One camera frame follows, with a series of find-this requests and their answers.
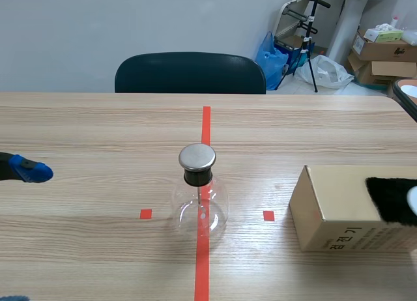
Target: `silver cap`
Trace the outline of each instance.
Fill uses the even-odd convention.
[[[216,152],[204,143],[193,143],[181,150],[178,159],[186,171],[201,172],[213,166]]]

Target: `chair backrest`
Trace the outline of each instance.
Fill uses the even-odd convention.
[[[116,93],[265,94],[265,75],[236,55],[167,52],[136,55],[121,64]]]

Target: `black fuzzy object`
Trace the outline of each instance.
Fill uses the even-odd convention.
[[[381,218],[387,223],[406,226],[417,226],[417,215],[407,202],[407,192],[415,186],[416,179],[366,179],[367,191]]]

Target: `glass flask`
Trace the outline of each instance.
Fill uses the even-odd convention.
[[[173,223],[183,234],[217,235],[225,229],[229,216],[229,197],[221,180],[212,174],[216,161],[213,148],[194,143],[179,154],[184,176],[171,198]]]

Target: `white sink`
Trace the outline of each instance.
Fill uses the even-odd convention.
[[[368,0],[345,1],[345,7],[343,8],[338,25],[336,26],[336,31],[334,32],[326,54],[331,60],[341,65],[345,63],[367,1]]]

